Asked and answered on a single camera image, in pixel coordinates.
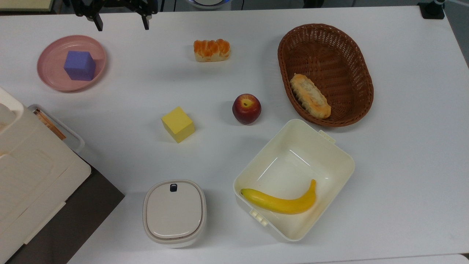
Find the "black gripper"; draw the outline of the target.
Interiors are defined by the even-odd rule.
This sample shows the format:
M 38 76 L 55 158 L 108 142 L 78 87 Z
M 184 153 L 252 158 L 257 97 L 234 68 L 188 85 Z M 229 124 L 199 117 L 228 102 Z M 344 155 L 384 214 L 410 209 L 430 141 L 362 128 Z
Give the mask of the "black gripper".
M 94 22 L 97 30 L 103 30 L 103 22 L 99 12 L 104 7 L 125 7 L 142 17 L 145 30 L 149 30 L 151 15 L 158 13 L 157 0 L 74 0 L 73 9 L 77 16 L 87 17 Z

